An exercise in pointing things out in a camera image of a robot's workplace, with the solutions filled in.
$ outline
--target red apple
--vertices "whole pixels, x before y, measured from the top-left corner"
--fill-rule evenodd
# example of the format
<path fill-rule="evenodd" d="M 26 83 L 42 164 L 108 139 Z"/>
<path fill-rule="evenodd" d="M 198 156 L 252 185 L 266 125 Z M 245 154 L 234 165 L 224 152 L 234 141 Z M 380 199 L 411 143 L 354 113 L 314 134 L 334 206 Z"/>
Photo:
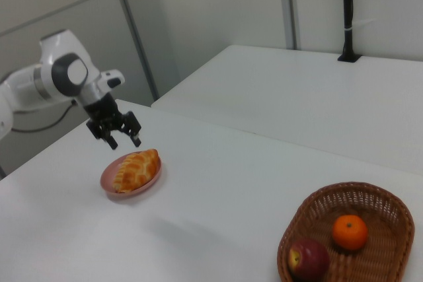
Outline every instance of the red apple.
<path fill-rule="evenodd" d="M 313 239 L 299 239 L 289 249 L 289 269 L 297 278 L 307 282 L 318 281 L 324 276 L 329 262 L 325 246 Z"/>

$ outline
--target brown basket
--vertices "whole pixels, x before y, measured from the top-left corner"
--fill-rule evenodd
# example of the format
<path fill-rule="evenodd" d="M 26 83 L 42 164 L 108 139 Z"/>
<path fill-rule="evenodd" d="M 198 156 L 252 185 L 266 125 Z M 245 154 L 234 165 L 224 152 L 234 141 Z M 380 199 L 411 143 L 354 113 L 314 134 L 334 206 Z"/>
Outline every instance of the brown basket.
<path fill-rule="evenodd" d="M 360 216 L 369 229 L 366 245 L 348 253 L 332 241 L 332 225 L 345 214 Z M 292 282 L 288 268 L 291 244 L 313 238 L 327 247 L 330 267 L 321 281 L 400 281 L 414 238 L 414 223 L 406 205 L 388 191 L 367 183 L 339 183 L 311 194 L 299 207 L 278 249 L 281 280 Z"/>

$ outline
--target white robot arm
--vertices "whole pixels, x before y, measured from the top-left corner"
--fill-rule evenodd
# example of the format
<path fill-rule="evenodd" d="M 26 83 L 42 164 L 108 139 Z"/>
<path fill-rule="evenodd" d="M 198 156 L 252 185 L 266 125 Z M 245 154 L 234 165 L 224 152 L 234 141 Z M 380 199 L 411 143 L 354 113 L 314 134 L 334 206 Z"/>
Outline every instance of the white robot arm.
<path fill-rule="evenodd" d="M 117 70 L 100 72 L 83 45 L 69 30 L 41 39 L 39 63 L 8 74 L 0 83 L 0 139 L 13 126 L 13 113 L 39 110 L 66 100 L 76 100 L 88 113 L 88 128 L 112 149 L 111 136 L 118 130 L 130 136 L 138 147 L 141 129 L 132 112 L 121 114 L 110 91 L 125 79 Z"/>

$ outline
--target black cable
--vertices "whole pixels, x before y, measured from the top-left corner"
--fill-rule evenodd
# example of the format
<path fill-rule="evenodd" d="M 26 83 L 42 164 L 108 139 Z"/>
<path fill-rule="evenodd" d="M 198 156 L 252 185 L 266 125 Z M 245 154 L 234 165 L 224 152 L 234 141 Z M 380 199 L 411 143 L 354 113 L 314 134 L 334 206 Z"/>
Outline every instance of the black cable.
<path fill-rule="evenodd" d="M 64 117 L 66 116 L 66 114 L 70 111 L 70 109 L 72 107 L 76 106 L 76 105 L 77 105 L 76 101 L 72 100 L 72 104 L 69 107 L 66 108 L 65 112 L 60 116 L 60 118 L 58 120 L 56 120 L 54 123 L 47 125 L 46 127 L 41 127 L 41 128 L 37 128 L 37 129 L 30 129 L 30 130 L 22 130 L 22 129 L 12 128 L 12 131 L 13 132 L 19 132 L 19 133 L 35 133 L 35 132 L 47 130 L 51 127 L 54 127 L 59 122 L 61 122 L 64 119 Z"/>

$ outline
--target plate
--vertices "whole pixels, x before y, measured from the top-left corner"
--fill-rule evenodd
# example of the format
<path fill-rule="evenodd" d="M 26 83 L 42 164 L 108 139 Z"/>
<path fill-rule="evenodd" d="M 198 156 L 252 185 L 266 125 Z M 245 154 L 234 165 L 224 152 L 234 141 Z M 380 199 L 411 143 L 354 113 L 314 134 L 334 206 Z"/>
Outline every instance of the plate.
<path fill-rule="evenodd" d="M 125 158 L 128 155 L 131 155 L 133 153 L 140 153 L 142 151 L 138 151 L 138 152 L 132 152 L 132 153 L 128 153 L 127 155 L 123 155 L 120 158 L 116 159 L 115 161 L 113 161 L 112 163 L 110 163 L 107 168 L 103 171 L 103 173 L 101 174 L 101 178 L 100 178 L 100 185 L 103 188 L 103 190 L 111 196 L 114 197 L 128 197 L 128 196 L 133 196 L 133 195 L 137 195 L 141 192 L 144 192 L 146 189 L 150 188 L 159 178 L 160 173 L 161 173 L 161 159 L 159 157 L 159 165 L 157 167 L 157 171 L 156 174 L 154 175 L 154 177 L 148 182 L 146 183 L 146 185 L 137 188 L 134 191 L 128 192 L 128 193 L 116 193 L 115 189 L 113 188 L 113 180 L 115 175 L 118 173 L 120 165 L 122 164 L 122 162 L 125 160 Z"/>

